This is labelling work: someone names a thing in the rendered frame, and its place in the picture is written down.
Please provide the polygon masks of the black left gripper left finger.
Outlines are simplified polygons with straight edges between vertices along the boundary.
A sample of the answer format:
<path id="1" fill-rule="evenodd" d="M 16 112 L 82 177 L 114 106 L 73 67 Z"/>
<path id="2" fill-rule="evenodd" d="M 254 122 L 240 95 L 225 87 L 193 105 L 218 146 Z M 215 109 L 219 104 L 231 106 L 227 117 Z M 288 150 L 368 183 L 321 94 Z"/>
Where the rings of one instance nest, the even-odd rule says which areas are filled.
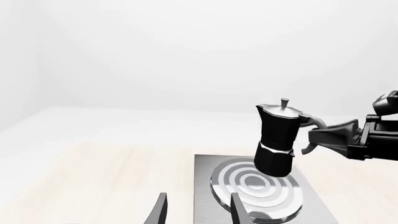
<path id="1" fill-rule="evenodd" d="M 144 224 L 165 224 L 168 210 L 167 194 L 162 192 Z"/>

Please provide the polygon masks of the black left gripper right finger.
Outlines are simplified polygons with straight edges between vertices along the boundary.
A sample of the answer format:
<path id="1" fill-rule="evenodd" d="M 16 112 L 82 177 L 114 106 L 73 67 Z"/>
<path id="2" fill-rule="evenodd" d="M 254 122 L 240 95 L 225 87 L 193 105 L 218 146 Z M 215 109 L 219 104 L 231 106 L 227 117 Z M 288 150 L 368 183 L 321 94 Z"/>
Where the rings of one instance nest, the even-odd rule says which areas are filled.
<path id="1" fill-rule="evenodd" d="M 251 219 L 246 212 L 238 193 L 231 194 L 230 207 L 233 224 L 251 224 Z"/>

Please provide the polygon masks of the flat black stove plate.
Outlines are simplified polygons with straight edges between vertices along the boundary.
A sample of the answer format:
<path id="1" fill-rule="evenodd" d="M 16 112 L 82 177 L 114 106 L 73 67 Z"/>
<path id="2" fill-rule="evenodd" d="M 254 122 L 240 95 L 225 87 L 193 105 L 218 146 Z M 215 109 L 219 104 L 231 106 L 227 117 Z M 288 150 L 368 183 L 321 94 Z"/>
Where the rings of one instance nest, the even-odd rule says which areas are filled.
<path id="1" fill-rule="evenodd" d="M 254 224 L 339 224 L 295 166 L 275 178 L 249 156 L 197 154 L 194 170 L 194 224 L 233 224 L 233 193 Z"/>

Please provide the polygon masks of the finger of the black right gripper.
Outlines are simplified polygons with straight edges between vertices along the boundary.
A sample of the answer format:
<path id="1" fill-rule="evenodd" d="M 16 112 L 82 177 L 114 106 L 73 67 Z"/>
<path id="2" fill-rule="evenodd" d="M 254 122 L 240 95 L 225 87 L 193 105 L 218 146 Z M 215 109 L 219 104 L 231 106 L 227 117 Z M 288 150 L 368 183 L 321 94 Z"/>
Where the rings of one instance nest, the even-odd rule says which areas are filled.
<path id="1" fill-rule="evenodd" d="M 336 124 L 333 126 L 327 126 L 324 130 L 327 134 L 337 134 L 337 135 L 355 135 L 360 132 L 359 120 L 353 119 L 345 123 Z"/>
<path id="2" fill-rule="evenodd" d="M 348 146 L 355 143 L 361 134 L 361 128 L 314 128 L 308 132 L 307 153 L 314 151 L 317 146 L 322 146 L 349 158 Z"/>

